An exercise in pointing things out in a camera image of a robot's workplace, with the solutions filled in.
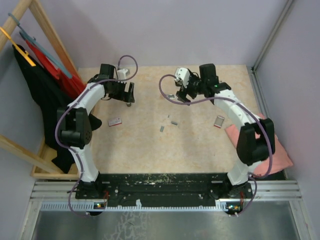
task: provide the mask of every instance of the black cloth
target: black cloth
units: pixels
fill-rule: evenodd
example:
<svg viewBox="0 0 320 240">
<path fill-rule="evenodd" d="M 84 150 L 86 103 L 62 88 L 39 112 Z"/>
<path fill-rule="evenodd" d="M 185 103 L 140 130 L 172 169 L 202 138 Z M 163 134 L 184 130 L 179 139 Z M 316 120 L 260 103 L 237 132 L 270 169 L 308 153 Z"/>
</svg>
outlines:
<svg viewBox="0 0 320 240">
<path fill-rule="evenodd" d="M 57 109 L 66 107 L 73 100 L 61 91 L 55 79 L 35 59 L 29 55 L 31 60 L 36 64 L 36 66 L 32 67 L 16 48 L 12 47 L 15 59 L 25 78 L 31 96 L 41 109 L 45 143 L 50 148 L 57 150 L 57 157 L 52 162 L 64 173 L 68 173 L 75 161 L 71 153 L 67 149 L 60 147 L 56 142 L 55 128 L 57 125 Z M 102 125 L 101 120 L 92 114 L 89 115 L 89 120 L 92 130 L 96 130 Z"/>
</svg>

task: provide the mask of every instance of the wall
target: wall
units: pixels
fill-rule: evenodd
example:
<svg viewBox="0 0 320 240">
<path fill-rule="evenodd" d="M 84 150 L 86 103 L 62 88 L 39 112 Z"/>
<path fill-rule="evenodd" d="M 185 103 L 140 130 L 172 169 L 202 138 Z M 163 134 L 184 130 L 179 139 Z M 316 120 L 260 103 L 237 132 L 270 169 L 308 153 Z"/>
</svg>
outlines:
<svg viewBox="0 0 320 240">
<path fill-rule="evenodd" d="M 78 67 L 252 66 L 285 0 L 42 0 Z"/>
<path fill-rule="evenodd" d="M 18 0 L 0 0 L 0 26 Z M 25 30 L 53 52 L 29 10 L 21 20 Z M 18 31 L 12 34 L 22 43 Z M 43 138 L 40 108 L 31 98 L 28 86 L 14 58 L 10 43 L 0 53 L 0 134 L 36 153 Z M 31 164 L 0 148 L 0 233 L 1 239 L 18 239 L 35 180 Z"/>
<path fill-rule="evenodd" d="M 296 1 L 258 77 L 313 224 L 320 221 L 320 1 Z M 320 228 L 315 229 L 320 238 Z"/>
</svg>

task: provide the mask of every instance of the blue hanger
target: blue hanger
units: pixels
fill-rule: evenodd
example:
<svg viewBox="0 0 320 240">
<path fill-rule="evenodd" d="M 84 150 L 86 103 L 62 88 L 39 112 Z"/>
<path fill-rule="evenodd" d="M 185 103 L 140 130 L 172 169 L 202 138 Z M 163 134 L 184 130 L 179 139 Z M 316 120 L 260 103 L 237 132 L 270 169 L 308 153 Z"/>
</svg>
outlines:
<svg viewBox="0 0 320 240">
<path fill-rule="evenodd" d="M 21 29 L 21 31 L 19 31 L 21 37 L 24 40 L 28 40 L 28 42 L 32 43 L 33 45 L 35 45 L 48 59 L 50 59 L 59 69 L 61 69 L 61 71 L 69 78 L 72 78 L 72 74 L 65 68 L 65 66 L 58 62 L 49 52 L 47 52 L 47 50 L 45 50 L 39 43 L 36 42 L 36 39 L 34 37 L 31 37 L 27 34 L 27 32 L 20 26 L 20 22 L 18 21 L 18 19 L 16 19 L 15 16 L 13 16 L 10 12 L 8 13 L 8 15 L 10 17 L 13 18 L 13 20 L 15 21 L 16 25 L 18 26 L 18 28 Z"/>
</svg>

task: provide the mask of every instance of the table top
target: table top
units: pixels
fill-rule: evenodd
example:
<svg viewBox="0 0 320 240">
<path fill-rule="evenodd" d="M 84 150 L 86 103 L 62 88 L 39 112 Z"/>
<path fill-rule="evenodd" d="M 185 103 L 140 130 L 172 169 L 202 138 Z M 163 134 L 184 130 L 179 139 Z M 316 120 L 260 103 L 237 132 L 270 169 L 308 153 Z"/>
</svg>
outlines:
<svg viewBox="0 0 320 240">
<path fill-rule="evenodd" d="M 180 67 L 199 72 L 199 66 Z M 224 112 L 210 101 L 176 105 L 161 95 L 160 78 L 174 74 L 176 68 L 139 67 L 131 80 L 135 84 L 135 103 L 131 107 L 114 99 L 96 105 L 94 115 L 102 120 L 102 126 L 93 132 L 91 150 L 101 173 L 221 173 L 233 167 L 237 153 L 224 130 L 232 122 L 226 118 L 222 128 L 214 127 L 217 116 L 226 117 Z M 87 81 L 99 70 L 80 68 L 79 74 Z M 217 65 L 216 72 L 219 80 L 228 83 L 244 105 L 257 114 L 247 67 Z M 173 78 L 165 78 L 162 83 L 167 94 L 179 89 Z M 109 126 L 112 118 L 121 118 L 122 124 Z"/>
</svg>

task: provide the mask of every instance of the pink cushion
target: pink cushion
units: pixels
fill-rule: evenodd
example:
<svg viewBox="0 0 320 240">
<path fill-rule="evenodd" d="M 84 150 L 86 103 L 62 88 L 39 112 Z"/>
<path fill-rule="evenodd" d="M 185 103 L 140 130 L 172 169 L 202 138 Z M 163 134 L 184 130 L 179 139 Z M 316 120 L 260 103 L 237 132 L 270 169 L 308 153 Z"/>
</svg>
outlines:
<svg viewBox="0 0 320 240">
<path fill-rule="evenodd" d="M 233 146 L 236 146 L 239 138 L 239 131 L 236 126 L 233 124 L 225 129 L 226 134 L 231 140 Z M 281 145 L 276 135 L 275 138 L 275 153 L 273 154 L 272 169 L 270 174 L 277 173 L 287 167 L 293 166 L 291 159 L 288 157 L 288 154 L 285 148 Z M 269 157 L 267 160 L 263 161 L 259 166 L 254 170 L 256 175 L 264 175 L 269 167 Z"/>
</svg>

